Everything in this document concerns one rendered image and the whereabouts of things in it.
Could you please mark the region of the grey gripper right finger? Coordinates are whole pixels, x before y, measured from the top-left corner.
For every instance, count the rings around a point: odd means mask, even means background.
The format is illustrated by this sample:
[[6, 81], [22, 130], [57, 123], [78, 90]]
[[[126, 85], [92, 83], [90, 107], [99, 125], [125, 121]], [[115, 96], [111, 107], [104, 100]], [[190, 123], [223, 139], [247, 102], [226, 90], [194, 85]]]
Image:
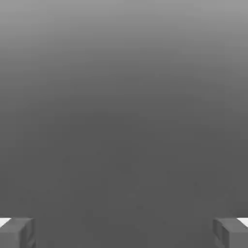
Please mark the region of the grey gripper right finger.
[[212, 230], [216, 248], [248, 248], [248, 217], [215, 218]]

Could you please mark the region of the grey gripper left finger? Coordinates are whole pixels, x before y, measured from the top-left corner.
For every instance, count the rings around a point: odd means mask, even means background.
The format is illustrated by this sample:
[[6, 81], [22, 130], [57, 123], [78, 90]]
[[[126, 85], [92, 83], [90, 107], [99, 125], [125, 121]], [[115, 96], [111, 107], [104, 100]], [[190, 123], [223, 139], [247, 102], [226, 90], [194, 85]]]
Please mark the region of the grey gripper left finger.
[[0, 248], [36, 248], [35, 219], [0, 218]]

